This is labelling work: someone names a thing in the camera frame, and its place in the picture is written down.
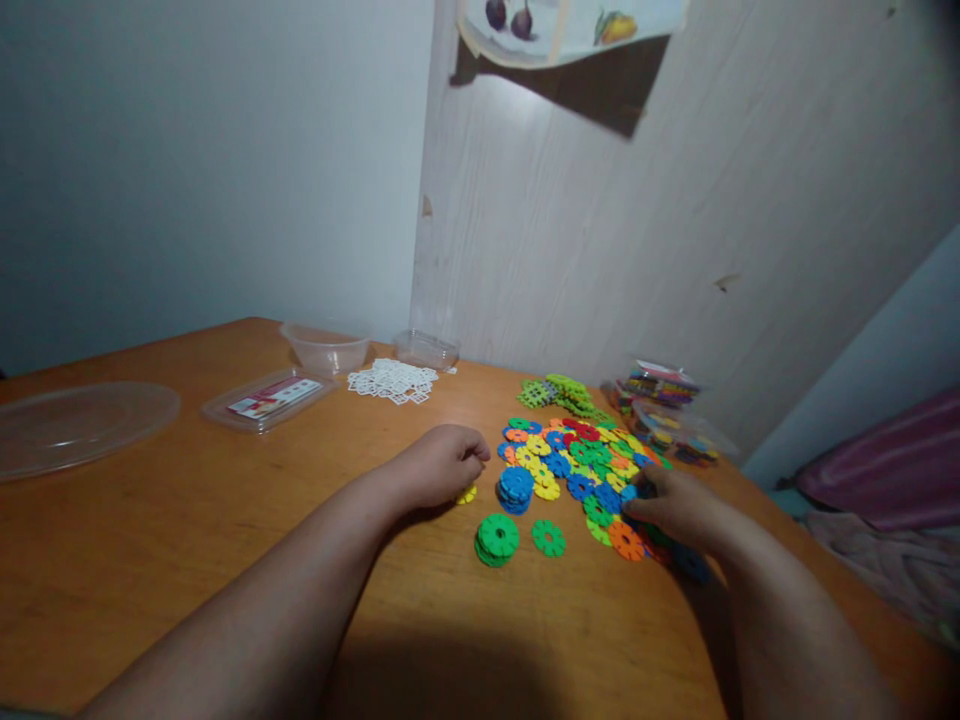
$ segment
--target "clear plastic plate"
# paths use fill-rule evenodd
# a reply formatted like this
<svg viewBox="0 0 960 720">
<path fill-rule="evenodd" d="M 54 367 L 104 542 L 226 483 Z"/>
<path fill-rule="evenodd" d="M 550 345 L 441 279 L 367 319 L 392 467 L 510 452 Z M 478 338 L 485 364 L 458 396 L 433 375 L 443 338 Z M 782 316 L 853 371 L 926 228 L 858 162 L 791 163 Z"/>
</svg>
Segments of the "clear plastic plate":
<svg viewBox="0 0 960 720">
<path fill-rule="evenodd" d="M 180 396 L 162 385 L 116 382 L 0 406 L 0 482 L 90 462 L 176 419 Z"/>
</svg>

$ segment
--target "orange snowflake block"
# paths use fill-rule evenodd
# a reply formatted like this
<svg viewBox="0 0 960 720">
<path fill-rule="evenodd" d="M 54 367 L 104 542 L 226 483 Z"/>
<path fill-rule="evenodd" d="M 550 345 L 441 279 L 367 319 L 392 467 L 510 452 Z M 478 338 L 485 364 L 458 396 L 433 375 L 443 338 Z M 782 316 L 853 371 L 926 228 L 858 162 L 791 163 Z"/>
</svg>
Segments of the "orange snowflake block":
<svg viewBox="0 0 960 720">
<path fill-rule="evenodd" d="M 643 549 L 643 541 L 629 525 L 625 522 L 611 523 L 607 528 L 610 535 L 610 542 L 613 549 L 617 551 L 620 557 L 630 562 L 640 562 L 646 554 Z"/>
</svg>

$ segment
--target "clear plastic bowl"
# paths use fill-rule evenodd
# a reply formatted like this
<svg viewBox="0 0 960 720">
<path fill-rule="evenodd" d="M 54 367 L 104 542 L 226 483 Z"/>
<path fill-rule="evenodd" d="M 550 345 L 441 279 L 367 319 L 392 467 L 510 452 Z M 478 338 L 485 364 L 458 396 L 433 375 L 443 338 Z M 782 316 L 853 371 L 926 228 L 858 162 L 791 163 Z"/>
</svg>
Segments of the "clear plastic bowl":
<svg viewBox="0 0 960 720">
<path fill-rule="evenodd" d="M 393 339 L 397 360 L 409 365 L 422 365 L 434 370 L 447 370 L 460 359 L 460 343 L 441 340 L 422 330 L 404 330 Z"/>
<path fill-rule="evenodd" d="M 361 322 L 323 318 L 311 325 L 285 322 L 280 334 L 290 341 L 303 367 L 333 377 L 363 365 L 373 330 Z"/>
</svg>

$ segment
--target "cloth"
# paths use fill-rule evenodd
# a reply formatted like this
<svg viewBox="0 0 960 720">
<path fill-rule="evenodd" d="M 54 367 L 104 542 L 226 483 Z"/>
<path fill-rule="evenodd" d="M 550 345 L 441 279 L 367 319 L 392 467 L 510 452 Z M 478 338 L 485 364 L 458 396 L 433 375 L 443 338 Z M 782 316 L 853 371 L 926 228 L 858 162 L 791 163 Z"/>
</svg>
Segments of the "cloth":
<svg viewBox="0 0 960 720">
<path fill-rule="evenodd" d="M 880 597 L 931 637 L 960 648 L 960 542 L 911 530 L 878 532 L 850 513 L 814 510 L 805 524 Z"/>
<path fill-rule="evenodd" d="M 960 387 L 817 458 L 797 487 L 878 530 L 960 525 Z"/>
</svg>

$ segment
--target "fruit picture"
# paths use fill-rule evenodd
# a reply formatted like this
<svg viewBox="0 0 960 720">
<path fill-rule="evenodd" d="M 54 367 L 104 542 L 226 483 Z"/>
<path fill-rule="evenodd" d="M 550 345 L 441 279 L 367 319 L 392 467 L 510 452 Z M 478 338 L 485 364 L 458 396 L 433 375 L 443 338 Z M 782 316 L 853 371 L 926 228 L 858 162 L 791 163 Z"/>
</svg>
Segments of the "fruit picture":
<svg viewBox="0 0 960 720">
<path fill-rule="evenodd" d="M 594 30 L 594 45 L 612 45 L 622 40 L 629 40 L 637 32 L 637 21 L 630 15 L 624 15 L 617 10 L 605 13 L 600 8 L 600 17 Z"/>
</svg>

